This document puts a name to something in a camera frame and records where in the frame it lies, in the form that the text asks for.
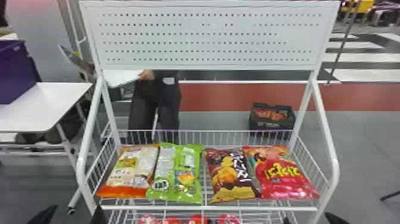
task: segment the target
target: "red snack bag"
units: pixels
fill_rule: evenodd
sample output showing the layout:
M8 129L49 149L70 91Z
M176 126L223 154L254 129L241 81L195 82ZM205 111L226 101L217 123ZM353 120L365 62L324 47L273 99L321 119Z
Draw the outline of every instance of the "red snack bag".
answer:
M240 149L207 148L205 152L214 190L212 203L260 196L251 182L246 158Z
M232 214L222 214L218 218L218 224L242 224L240 220Z
M288 156L286 146L243 147L260 182L261 198L319 198L318 192Z
M144 214L137 221L137 224L157 224L157 223L158 223L158 221L156 220L155 216L152 214Z
M271 120L285 120L288 115L285 113L277 113L271 110L253 110L257 117L268 118Z
M194 214L187 224L211 224L211 220L201 214Z
M170 216L162 219L161 224L182 224L182 221L178 217Z

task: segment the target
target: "white metal rack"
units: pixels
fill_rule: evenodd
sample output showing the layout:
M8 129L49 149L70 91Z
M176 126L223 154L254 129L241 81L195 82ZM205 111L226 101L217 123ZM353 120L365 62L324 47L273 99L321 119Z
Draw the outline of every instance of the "white metal rack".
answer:
M80 7L99 74L77 161L76 178L90 212L97 204L111 212L109 223L136 223L140 214L159 218L191 214L216 218L230 213L243 223L318 222L339 181L339 162L327 122L317 75L338 11L338 1L81 1ZM144 130L118 130L103 72L141 69L309 70L295 127L280 131L178 130L180 144L206 147L287 145L300 169L321 197L313 200L241 200L210 205L212 195L207 165L202 161L201 206L171 201L97 198L121 144ZM107 111L104 146L86 169L101 96ZM323 134L330 173L326 175L299 137L311 96ZM155 142L166 130L157 130ZM306 214L308 221L299 221Z

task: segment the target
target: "black pants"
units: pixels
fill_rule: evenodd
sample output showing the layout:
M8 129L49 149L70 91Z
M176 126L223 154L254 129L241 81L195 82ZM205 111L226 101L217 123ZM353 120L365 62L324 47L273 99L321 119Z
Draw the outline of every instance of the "black pants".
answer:
M161 141L179 142L179 107L181 93L177 78L173 84L165 84L163 79L154 81L137 81L133 91L129 115L128 144L150 144L151 129L154 121L155 110L158 108L158 117L162 130L157 132L157 139Z
M5 0L0 0L0 27L8 26L5 20Z

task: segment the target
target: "purple box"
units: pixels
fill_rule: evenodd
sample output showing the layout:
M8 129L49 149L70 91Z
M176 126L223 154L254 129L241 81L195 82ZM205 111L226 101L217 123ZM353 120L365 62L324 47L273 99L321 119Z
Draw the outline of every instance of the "purple box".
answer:
M38 71L24 41L0 41L0 104L10 104L36 84Z

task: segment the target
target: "person's hand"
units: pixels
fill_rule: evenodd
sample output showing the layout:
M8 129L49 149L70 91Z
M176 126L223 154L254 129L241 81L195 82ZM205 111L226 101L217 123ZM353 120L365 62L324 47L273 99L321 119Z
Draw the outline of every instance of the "person's hand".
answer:
M154 80L153 71L145 69L139 74L138 80Z

